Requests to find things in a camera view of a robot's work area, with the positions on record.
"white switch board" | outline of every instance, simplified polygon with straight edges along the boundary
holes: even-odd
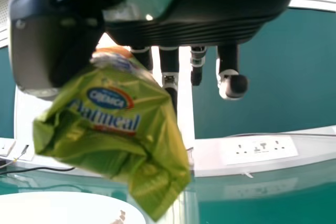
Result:
[[[0,156],[7,157],[15,145],[12,138],[0,138]]]
[[[290,136],[230,137],[221,142],[220,148],[226,165],[298,156]]]

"teal wall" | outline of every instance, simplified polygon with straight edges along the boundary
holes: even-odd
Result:
[[[0,137],[14,137],[15,82],[8,49],[0,49]]]
[[[250,80],[240,101],[218,94],[215,49],[193,88],[196,138],[281,132],[336,124],[336,15],[289,9],[241,46]]]

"white plate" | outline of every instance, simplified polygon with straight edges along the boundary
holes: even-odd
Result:
[[[140,211],[124,201],[96,194],[53,191],[1,195],[0,222],[8,224],[146,223]]]

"black wire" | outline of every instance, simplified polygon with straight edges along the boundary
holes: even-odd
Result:
[[[53,188],[57,188],[57,187],[72,187],[72,188],[75,188],[77,190],[80,190],[82,193],[89,192],[88,190],[84,190],[84,189],[80,188],[79,186],[68,185],[68,184],[46,186],[46,187],[20,187],[20,186],[18,186],[17,189],[18,190],[49,190],[49,189],[53,189]],[[1,188],[14,188],[14,187],[13,186],[11,187],[11,186],[1,185],[0,189]]]
[[[239,137],[239,136],[263,136],[263,135],[285,135],[285,136],[327,136],[336,137],[336,134],[316,134],[316,133],[243,133],[226,137]]]
[[[72,187],[72,188],[75,188],[77,190],[80,190],[81,192],[86,191],[86,190],[80,188],[79,186],[67,185],[67,184],[47,186],[47,187],[18,187],[18,189],[19,190],[48,190],[48,189],[53,189],[53,188],[57,188],[57,187]]]
[[[25,172],[31,172],[33,170],[54,170],[56,172],[69,172],[71,170],[74,170],[75,167],[72,168],[68,168],[68,169],[56,169],[56,168],[51,168],[51,167],[45,167],[45,166],[41,166],[41,167],[35,167],[35,168],[30,168],[30,169],[23,169],[23,170],[10,170],[7,172],[2,172],[0,173],[1,175],[5,175],[5,174],[10,174],[10,173],[25,173]]]

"cable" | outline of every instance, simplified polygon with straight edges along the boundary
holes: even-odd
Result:
[[[68,169],[56,169],[56,168],[51,168],[51,167],[35,167],[35,168],[30,168],[30,169],[23,169],[23,170],[10,170],[7,172],[2,172],[0,175],[5,175],[5,174],[10,174],[10,173],[25,173],[25,172],[31,172],[33,170],[54,170],[56,172],[69,172],[71,170],[74,170],[75,167],[68,168]]]
[[[226,137],[239,137],[239,136],[262,136],[262,135],[285,135],[285,136],[326,136],[336,137],[336,134],[317,134],[317,133],[243,133]]]
[[[23,149],[23,151],[21,152],[20,157],[17,157],[17,158],[15,158],[15,159],[13,159],[12,161],[10,161],[9,163],[0,166],[0,169],[5,168],[5,167],[7,167],[8,165],[11,165],[12,163],[15,163],[18,159],[20,159],[23,155],[26,154],[28,147],[29,147],[29,144],[27,144],[26,147]]]
[[[57,187],[72,187],[75,188],[77,190],[80,190],[82,193],[83,192],[87,192],[87,190],[84,190],[82,188],[80,188],[79,186],[75,186],[75,185],[54,185],[54,186],[47,186],[47,187],[18,187],[19,190],[49,190],[49,189],[53,189],[53,188],[57,188]]]
[[[80,188],[79,186],[68,185],[68,184],[46,186],[46,187],[20,187],[20,186],[18,186],[17,189],[18,190],[49,190],[49,189],[53,189],[53,188],[57,188],[57,187],[72,187],[72,188],[75,188],[75,189],[81,191],[82,193],[89,192],[88,190],[84,190],[84,189]],[[1,188],[12,188],[12,187],[1,185]]]

